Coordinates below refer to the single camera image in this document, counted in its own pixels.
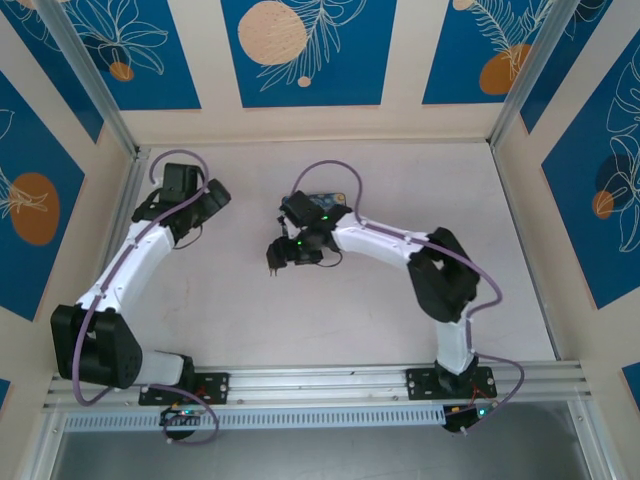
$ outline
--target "black bracket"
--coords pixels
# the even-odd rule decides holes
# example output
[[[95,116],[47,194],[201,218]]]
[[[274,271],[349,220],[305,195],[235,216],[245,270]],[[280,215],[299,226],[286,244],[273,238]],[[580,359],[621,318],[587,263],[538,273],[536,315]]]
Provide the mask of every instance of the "black bracket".
[[[204,400],[208,405],[226,405],[229,393],[229,374],[196,373],[191,393]],[[141,406],[170,406],[174,403],[195,405],[195,402],[182,395],[153,388],[150,388],[146,393],[140,392],[138,398],[138,404]]]
[[[410,368],[405,372],[405,377],[409,400],[471,399],[474,396],[474,386],[487,398],[498,396],[493,371],[490,367],[475,368],[470,381],[460,385],[455,392],[449,392],[442,387],[435,367]]]

